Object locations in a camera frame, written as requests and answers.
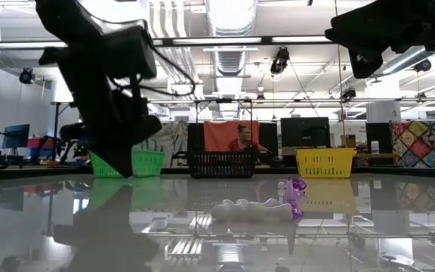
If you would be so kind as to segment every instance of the ventilation duct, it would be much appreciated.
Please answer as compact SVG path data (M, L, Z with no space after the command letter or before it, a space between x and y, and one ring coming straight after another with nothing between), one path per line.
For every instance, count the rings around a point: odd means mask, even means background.
M208 28L211 36L249 36L253 32L258 0L205 0ZM246 52L214 52L213 60L217 76L240 76L244 73ZM220 96L239 96L242 78L216 79ZM237 116L237 104L221 104L223 117Z
M406 51L404 54L388 61L377 70L371 78L378 78L386 75L391 75L414 66L417 63L429 58L435 54L434 51L425 51L424 46L414 46Z

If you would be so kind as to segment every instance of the computer monitor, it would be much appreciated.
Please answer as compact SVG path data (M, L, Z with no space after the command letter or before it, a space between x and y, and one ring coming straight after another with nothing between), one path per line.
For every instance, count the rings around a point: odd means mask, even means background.
M328 117L281 118L283 147L330 148Z
M28 146L29 124L12 125L5 128L3 148Z

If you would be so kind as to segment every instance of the woman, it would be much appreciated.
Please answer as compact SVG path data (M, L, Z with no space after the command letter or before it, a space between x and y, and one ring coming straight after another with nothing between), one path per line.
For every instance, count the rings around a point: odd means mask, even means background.
M244 151L252 145L253 150L268 151L266 147L258 143L251 143L251 132L245 125L238 125L238 138L231 140L227 145L227 150L231 152Z

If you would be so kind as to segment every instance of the yellow basket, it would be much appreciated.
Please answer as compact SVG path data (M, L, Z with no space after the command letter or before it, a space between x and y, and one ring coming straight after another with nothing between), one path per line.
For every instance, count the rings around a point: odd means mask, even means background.
M296 161L304 178L349 178L353 148L296 149Z

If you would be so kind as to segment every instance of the purple toy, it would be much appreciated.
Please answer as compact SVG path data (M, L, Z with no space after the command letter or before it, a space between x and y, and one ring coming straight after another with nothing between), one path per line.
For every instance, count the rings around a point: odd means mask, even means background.
M303 190L307 187L307 183L301 178L290 178L286 181L285 202L292 206L293 219L303 216L303 211L299 208L307 201L307 196Z

